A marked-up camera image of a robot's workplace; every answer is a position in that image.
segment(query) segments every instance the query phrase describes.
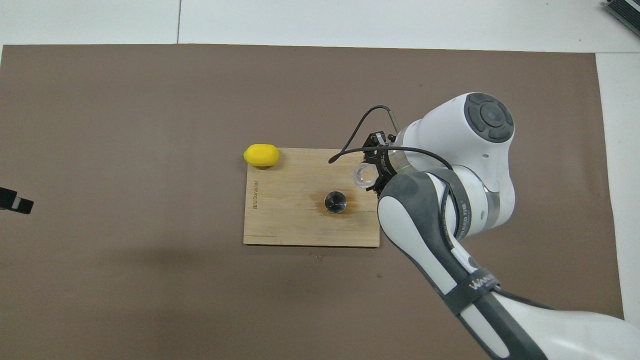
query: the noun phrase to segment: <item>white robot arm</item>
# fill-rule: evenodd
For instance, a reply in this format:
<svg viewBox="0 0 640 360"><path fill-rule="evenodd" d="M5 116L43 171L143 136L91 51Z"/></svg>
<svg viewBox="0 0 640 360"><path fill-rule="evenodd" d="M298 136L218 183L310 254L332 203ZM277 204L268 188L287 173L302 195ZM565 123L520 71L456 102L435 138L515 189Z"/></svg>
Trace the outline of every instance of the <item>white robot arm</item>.
<svg viewBox="0 0 640 360"><path fill-rule="evenodd" d="M508 109L483 93L440 105L388 145L373 133L361 149L378 171L370 189L382 229L492 359L639 359L639 329L507 293L458 242L511 216L513 133Z"/></svg>

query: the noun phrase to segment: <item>black cable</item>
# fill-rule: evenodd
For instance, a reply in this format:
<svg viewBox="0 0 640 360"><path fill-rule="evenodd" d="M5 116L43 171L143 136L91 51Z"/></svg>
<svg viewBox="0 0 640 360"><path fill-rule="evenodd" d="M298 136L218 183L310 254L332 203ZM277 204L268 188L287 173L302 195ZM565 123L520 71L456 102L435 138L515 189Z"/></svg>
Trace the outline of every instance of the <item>black cable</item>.
<svg viewBox="0 0 640 360"><path fill-rule="evenodd" d="M506 297L507 299L515 300L515 301L521 302L523 304L539 307L541 309L557 310L553 306L546 305L546 304L543 304L541 302L537 302L537 301L534 301L534 300L531 300L531 299L527 299L525 297L521 297L521 296L512 294L512 293L510 293L508 291L504 291L503 289L501 289L499 287L493 288L492 291L494 291L495 293L498 293L499 295L502 295L502 296Z"/></svg>
<svg viewBox="0 0 640 360"><path fill-rule="evenodd" d="M451 238L449 237L449 232L447 230L447 221L445 219L445 212L447 211L447 199L448 197L451 196L451 200L454 202L453 206L455 208L457 208L455 201L456 199L453 196L453 192L451 191L451 185L449 185L448 183L445 183L444 181L442 181L445 188L444 188L444 192L442 194L442 203L440 203L440 212L438 214L438 221L440 222L440 234L442 235L442 238L445 241L445 245L447 245L447 248L449 250L453 249L453 242L451 241Z"/></svg>
<svg viewBox="0 0 640 360"><path fill-rule="evenodd" d="M349 149L349 150L343 149L342 151L340 151L336 155L333 155L329 159L329 164L334 163L336 160L338 160L339 157L345 154L351 154L352 152L359 152L359 151L377 151L377 150L400 150L400 151L419 152L421 154L431 156L432 158L441 162L449 170L453 170L453 168L451 167L451 164L447 160L444 160L440 155L435 154L434 152L431 152L431 151L418 149L417 147L406 147L406 146L368 146L368 147L357 147L355 149Z"/></svg>
<svg viewBox="0 0 640 360"><path fill-rule="evenodd" d="M356 136L356 134L358 133L358 130L360 129L360 126L362 125L362 123L364 122L364 119L367 118L367 116L369 116L369 114L374 111L375 109L384 109L387 111L387 113L389 114L389 118L391 119L391 123L394 125L394 129L396 130L396 132L400 131L400 129L398 128L398 125L396 123L396 117L394 116L394 112L391 111L390 108L388 108L387 106L384 105L376 105L374 107L372 107L371 109L367 110L366 113L364 113L364 115L362 115L362 119L360 119L360 121L358 122L358 125L356 126L356 128L353 130L353 133L351 134L351 136L349 137L349 140L347 140L347 143L344 144L342 151L345 151L347 149L347 147L349 147L349 144L351 144L351 141L353 141L353 138Z"/></svg>

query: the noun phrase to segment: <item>small metal cup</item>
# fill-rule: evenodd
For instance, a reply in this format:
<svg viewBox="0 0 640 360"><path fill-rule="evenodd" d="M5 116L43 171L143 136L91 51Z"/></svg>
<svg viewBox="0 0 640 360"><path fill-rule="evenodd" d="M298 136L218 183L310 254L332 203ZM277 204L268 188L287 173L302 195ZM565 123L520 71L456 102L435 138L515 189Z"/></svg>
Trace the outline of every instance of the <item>small metal cup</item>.
<svg viewBox="0 0 640 360"><path fill-rule="evenodd" d="M347 197L341 192L330 192L324 197L324 206L332 214L339 214L347 207Z"/></svg>

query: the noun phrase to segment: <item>brown paper surface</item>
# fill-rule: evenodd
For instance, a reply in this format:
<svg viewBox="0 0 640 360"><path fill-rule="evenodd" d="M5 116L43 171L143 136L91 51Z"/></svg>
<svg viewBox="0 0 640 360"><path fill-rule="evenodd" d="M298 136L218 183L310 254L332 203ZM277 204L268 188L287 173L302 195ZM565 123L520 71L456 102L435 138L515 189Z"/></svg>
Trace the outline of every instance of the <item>brown paper surface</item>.
<svg viewBox="0 0 640 360"><path fill-rule="evenodd" d="M5 46L0 186L35 206L0 212L0 358L486 358L384 238L243 245L247 146L339 148L372 105L406 126L471 91L513 114L516 208L467 250L505 290L621 317L593 54Z"/></svg>

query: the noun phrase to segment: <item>gray circular button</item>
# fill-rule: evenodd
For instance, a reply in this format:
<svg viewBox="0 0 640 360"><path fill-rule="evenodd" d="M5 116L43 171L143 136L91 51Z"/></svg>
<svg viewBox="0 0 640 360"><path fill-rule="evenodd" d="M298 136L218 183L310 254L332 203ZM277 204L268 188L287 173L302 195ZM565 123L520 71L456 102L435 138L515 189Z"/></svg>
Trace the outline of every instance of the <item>gray circular button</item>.
<svg viewBox="0 0 640 360"><path fill-rule="evenodd" d="M468 106L467 115L473 126L475 126L478 131L482 133L484 129L486 129L486 125L480 116L480 108L478 106Z"/></svg>
<svg viewBox="0 0 640 360"><path fill-rule="evenodd" d="M480 107L482 120L491 127L500 127L504 123L504 112L492 102L485 103Z"/></svg>

